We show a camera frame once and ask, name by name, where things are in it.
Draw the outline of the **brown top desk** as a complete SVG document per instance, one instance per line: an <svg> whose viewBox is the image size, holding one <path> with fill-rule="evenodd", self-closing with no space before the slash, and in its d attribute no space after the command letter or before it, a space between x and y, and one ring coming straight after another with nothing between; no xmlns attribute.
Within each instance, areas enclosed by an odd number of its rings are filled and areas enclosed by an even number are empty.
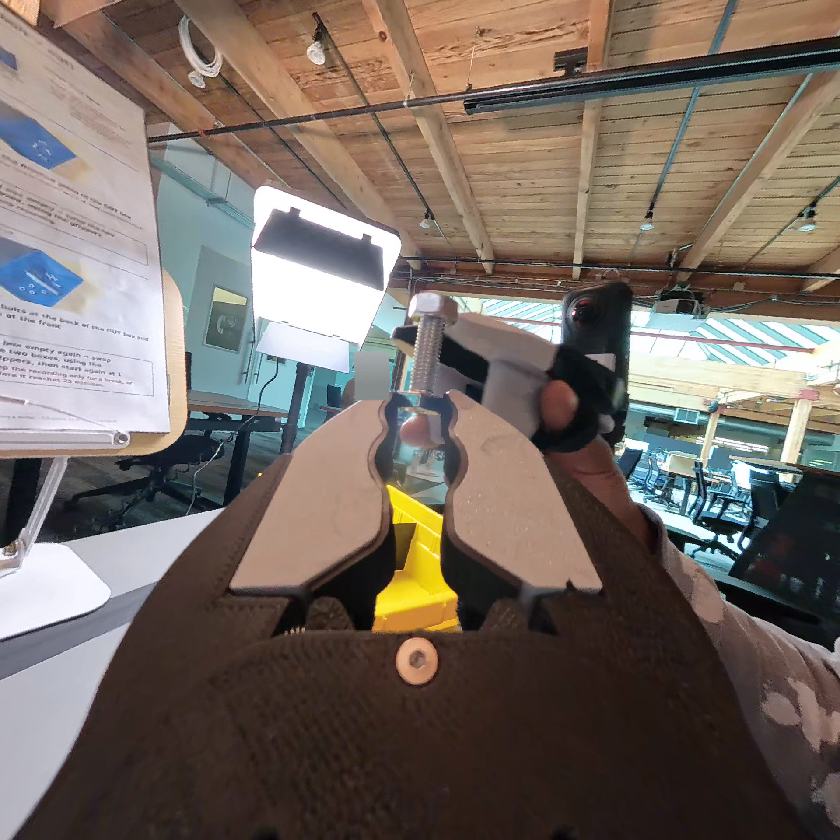
<svg viewBox="0 0 840 840"><path fill-rule="evenodd" d="M210 392L187 393L187 420L185 431L222 433L229 436L233 450L227 472L223 501L226 506L242 490L250 436L255 433L279 434L283 431L287 413L271 406Z"/></svg>

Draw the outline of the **person's right forearm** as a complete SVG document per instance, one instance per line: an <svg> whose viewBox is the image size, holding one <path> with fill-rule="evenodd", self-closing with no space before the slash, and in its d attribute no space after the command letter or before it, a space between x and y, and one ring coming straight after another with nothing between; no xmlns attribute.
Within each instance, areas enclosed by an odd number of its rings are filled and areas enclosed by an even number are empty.
<svg viewBox="0 0 840 840"><path fill-rule="evenodd" d="M654 555L700 619L735 690L753 740L813 838L839 838L839 655L725 601L716 582L637 508Z"/></svg>

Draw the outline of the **black mesh office chair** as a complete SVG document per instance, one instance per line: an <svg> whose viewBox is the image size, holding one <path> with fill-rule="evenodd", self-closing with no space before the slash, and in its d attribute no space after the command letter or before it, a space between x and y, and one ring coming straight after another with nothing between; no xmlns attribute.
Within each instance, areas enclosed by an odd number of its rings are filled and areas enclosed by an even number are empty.
<svg viewBox="0 0 840 840"><path fill-rule="evenodd" d="M838 631L838 474L782 462L744 459L750 467L746 521L711 509L711 493L690 526L668 526L674 545L694 559L724 600L753 616Z"/></svg>

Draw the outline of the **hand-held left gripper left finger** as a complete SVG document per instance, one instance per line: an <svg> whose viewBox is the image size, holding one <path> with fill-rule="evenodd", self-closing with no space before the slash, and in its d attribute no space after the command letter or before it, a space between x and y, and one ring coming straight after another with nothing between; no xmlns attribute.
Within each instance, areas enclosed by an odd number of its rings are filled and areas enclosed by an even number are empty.
<svg viewBox="0 0 840 840"><path fill-rule="evenodd" d="M375 455L389 399L357 402L294 451L229 584L303 599L377 549L392 522Z"/></svg>

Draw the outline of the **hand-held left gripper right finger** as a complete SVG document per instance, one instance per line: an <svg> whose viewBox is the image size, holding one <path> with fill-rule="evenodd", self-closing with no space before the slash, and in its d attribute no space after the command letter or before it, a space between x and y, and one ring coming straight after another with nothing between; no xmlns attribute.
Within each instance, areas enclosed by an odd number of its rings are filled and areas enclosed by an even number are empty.
<svg viewBox="0 0 840 840"><path fill-rule="evenodd" d="M447 398L458 450L446 497L448 540L519 599L600 593L602 580L534 444L466 394Z"/></svg>

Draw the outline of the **yellow plastic bin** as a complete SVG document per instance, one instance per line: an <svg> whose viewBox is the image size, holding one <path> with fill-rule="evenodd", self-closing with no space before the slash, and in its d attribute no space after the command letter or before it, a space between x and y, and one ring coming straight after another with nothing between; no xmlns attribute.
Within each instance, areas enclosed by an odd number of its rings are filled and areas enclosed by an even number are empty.
<svg viewBox="0 0 840 840"><path fill-rule="evenodd" d="M393 486L388 492L393 523L415 522L416 532L404 570L395 570L390 584L377 596L373 630L456 632L458 597L440 568L443 517Z"/></svg>

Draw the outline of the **printed instruction sheet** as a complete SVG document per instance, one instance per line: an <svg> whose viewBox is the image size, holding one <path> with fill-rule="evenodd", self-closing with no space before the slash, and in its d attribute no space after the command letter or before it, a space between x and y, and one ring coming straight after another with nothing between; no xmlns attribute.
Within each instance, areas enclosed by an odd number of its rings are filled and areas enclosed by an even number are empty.
<svg viewBox="0 0 840 840"><path fill-rule="evenodd" d="M2 429L168 433L144 117L2 9Z"/></svg>

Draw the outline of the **row of black office chairs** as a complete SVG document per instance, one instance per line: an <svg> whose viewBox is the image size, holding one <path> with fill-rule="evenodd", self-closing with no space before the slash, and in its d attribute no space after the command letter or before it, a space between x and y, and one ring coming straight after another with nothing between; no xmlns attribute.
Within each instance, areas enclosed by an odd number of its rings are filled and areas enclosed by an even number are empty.
<svg viewBox="0 0 840 840"><path fill-rule="evenodd" d="M618 463L633 498L652 506L683 553L732 563L749 546L752 504L735 476L711 474L693 455L638 448L625 448Z"/></svg>

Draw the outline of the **ceiling projector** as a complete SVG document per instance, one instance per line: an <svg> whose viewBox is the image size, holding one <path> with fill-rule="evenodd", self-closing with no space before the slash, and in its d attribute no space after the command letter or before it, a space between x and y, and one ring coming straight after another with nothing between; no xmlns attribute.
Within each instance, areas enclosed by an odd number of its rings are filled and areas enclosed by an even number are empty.
<svg viewBox="0 0 840 840"><path fill-rule="evenodd" d="M710 309L699 292L689 288L663 290L652 303L646 327L691 333L707 320Z"/></svg>

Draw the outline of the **person's right hand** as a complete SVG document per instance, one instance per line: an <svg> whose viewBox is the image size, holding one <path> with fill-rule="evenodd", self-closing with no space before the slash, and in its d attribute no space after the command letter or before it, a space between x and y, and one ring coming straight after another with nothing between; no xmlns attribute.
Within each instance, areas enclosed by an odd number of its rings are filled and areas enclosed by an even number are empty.
<svg viewBox="0 0 840 840"><path fill-rule="evenodd" d="M578 407L577 395L565 382L551 381L542 389L540 412L547 431L564 432L572 424ZM649 552L658 552L658 525L632 498L613 451L603 438L596 437L570 453L548 450L541 453L553 466L581 483Z"/></svg>

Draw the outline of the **studio light panel on stand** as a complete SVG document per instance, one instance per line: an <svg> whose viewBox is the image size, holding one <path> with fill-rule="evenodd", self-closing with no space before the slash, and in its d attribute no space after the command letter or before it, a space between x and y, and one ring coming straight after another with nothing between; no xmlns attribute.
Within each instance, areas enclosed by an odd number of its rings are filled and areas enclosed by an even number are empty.
<svg viewBox="0 0 840 840"><path fill-rule="evenodd" d="M391 227L273 185L256 189L250 247L256 350L346 374L401 254Z"/></svg>

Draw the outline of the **grey door with dark window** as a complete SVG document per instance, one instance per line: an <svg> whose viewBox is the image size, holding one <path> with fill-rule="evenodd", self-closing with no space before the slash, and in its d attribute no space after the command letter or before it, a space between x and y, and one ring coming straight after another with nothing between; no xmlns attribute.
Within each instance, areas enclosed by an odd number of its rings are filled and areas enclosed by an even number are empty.
<svg viewBox="0 0 840 840"><path fill-rule="evenodd" d="M194 391L245 398L254 338L251 269L203 246L185 326Z"/></svg>

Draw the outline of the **steel hex bolt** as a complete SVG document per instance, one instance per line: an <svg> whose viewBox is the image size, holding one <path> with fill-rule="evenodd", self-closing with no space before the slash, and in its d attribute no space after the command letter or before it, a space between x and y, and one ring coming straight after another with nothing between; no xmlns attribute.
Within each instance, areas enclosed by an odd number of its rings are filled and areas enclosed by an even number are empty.
<svg viewBox="0 0 840 840"><path fill-rule="evenodd" d="M413 365L408 385L399 394L408 412L439 413L447 395L446 381L439 379L443 370L439 357L444 348L445 325L432 318L423 318L414 324L418 325L414 350L400 350L405 356L409 351L413 352Z"/></svg>

